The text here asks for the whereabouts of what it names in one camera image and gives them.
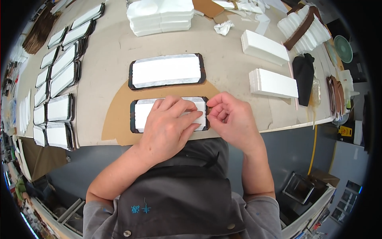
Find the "green fan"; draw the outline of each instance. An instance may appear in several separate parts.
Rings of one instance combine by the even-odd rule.
[[[344,63],[350,63],[353,60],[353,50],[345,37],[337,35],[334,38],[334,48]]]

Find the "gray shirt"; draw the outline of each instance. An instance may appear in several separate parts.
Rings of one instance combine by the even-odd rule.
[[[232,203],[241,216],[246,229],[240,232],[242,239],[281,239],[280,208],[277,201],[269,196],[257,196],[249,202],[232,192]],[[92,201],[84,206],[84,239],[108,239],[112,237],[110,228],[114,228],[118,214],[118,200],[114,199],[114,208],[102,202]],[[158,239],[208,239],[203,235],[163,236]]]

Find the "gray floor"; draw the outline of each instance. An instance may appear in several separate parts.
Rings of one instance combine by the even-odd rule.
[[[292,171],[302,175],[308,173],[314,142],[312,127],[263,133],[262,137],[267,147],[276,192],[284,188]],[[324,171],[328,171],[333,155],[335,140],[330,137],[333,137],[333,130],[328,131],[320,125],[313,166]],[[68,152],[72,162],[49,173],[52,184],[77,197],[85,198],[92,180],[128,148],[129,146],[87,146]],[[229,149],[228,178],[232,191],[242,195],[243,153],[231,145]]]

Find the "brown curved template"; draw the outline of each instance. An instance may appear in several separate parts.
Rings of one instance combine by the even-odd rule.
[[[142,134],[130,131],[130,103],[133,100],[164,98],[167,95],[206,96],[211,99],[218,93],[220,92],[207,80],[201,85],[171,86],[142,91],[132,91],[126,81],[115,94],[107,110],[101,140],[116,139],[117,143],[122,146],[133,145],[140,140]]]

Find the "apron button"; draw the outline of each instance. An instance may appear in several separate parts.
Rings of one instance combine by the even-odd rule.
[[[227,229],[228,230],[231,230],[231,229],[233,229],[233,228],[235,228],[235,224],[229,224],[228,226],[227,226]]]
[[[129,237],[129,236],[131,236],[131,231],[126,230],[126,231],[123,232],[123,235],[124,235],[125,237]]]

